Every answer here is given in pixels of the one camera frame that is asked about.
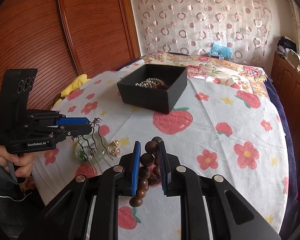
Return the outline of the left hand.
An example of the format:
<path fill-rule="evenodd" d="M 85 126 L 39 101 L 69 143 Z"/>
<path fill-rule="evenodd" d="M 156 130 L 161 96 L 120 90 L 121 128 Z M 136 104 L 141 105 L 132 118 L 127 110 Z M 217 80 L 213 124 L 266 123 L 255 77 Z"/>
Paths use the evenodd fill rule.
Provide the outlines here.
<path fill-rule="evenodd" d="M 6 171 L 9 171 L 8 162 L 14 163 L 19 168 L 15 171 L 16 177 L 29 177 L 33 170 L 34 160 L 37 153 L 26 153 L 19 157 L 16 154 L 10 154 L 4 146 L 0 146 L 0 166 Z"/>

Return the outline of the dark left sleeve forearm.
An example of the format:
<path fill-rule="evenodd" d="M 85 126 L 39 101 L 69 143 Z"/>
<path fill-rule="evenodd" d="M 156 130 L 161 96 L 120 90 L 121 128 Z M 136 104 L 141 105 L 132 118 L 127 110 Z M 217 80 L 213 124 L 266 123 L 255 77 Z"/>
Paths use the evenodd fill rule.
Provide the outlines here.
<path fill-rule="evenodd" d="M 25 190 L 0 166 L 0 239 L 18 239 L 44 211 L 37 189 Z"/>

